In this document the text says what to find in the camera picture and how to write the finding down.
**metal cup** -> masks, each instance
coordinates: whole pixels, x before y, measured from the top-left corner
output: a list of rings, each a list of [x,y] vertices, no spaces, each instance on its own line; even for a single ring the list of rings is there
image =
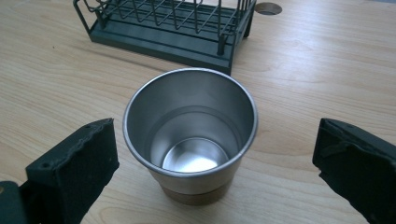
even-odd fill
[[[257,125],[253,99],[237,81],[186,68],[155,77],[136,92],[123,133],[166,195],[198,205],[227,191]]]

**rack tray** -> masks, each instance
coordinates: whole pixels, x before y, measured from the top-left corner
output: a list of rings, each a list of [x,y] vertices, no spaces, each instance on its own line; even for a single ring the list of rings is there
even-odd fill
[[[231,74],[233,55],[249,35],[256,0],[238,0],[235,7],[203,1],[83,0],[96,15],[89,27],[74,0],[92,42]]]

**dark green rack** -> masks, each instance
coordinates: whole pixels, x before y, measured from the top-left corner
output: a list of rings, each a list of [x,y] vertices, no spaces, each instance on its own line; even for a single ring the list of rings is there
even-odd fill
[[[203,1],[98,0],[90,6],[96,21],[90,28],[74,7],[92,42],[146,54],[189,66],[231,74],[233,55],[249,35],[256,0],[239,0],[235,8]]]

